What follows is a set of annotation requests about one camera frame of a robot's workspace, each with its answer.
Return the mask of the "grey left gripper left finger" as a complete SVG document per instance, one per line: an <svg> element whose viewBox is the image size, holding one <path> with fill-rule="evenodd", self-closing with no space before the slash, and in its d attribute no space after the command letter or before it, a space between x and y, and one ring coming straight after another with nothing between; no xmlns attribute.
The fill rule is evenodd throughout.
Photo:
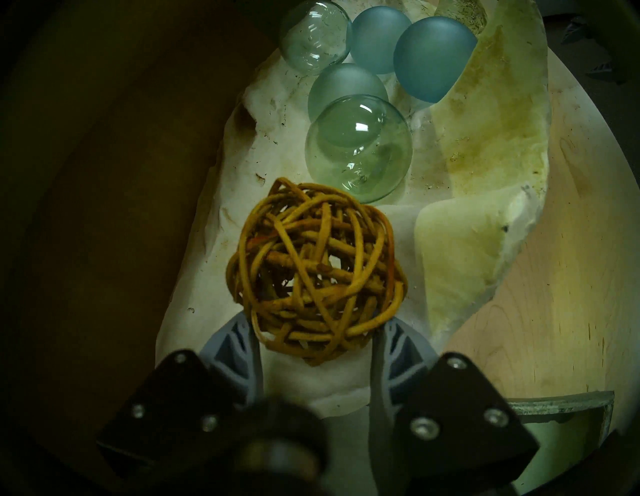
<svg viewBox="0 0 640 496"><path fill-rule="evenodd" d="M100 430L97 447L113 472L127 479L262 396L259 341L239 312L200 351L167 355Z"/></svg>

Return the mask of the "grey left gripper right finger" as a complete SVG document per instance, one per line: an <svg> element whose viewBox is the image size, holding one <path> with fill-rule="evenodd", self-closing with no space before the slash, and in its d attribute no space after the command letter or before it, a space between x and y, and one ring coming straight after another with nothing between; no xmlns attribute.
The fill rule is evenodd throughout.
<svg viewBox="0 0 640 496"><path fill-rule="evenodd" d="M372 341L369 461L378 495L518 495L535 437L472 360L400 319Z"/></svg>

